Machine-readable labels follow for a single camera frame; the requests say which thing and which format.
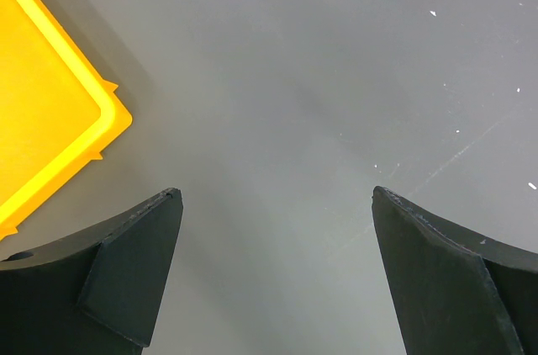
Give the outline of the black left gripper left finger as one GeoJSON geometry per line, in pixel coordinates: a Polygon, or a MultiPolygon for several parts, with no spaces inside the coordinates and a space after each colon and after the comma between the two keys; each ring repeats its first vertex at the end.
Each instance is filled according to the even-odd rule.
{"type": "Polygon", "coordinates": [[[140,354],[182,221],[167,188],[122,214],[1,262],[3,354],[140,354]]]}

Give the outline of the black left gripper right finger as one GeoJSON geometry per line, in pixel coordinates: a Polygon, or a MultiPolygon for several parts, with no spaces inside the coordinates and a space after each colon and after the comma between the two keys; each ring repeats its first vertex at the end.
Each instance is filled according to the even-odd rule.
{"type": "Polygon", "coordinates": [[[377,186],[372,217],[408,354],[535,354],[537,256],[377,186]]]}

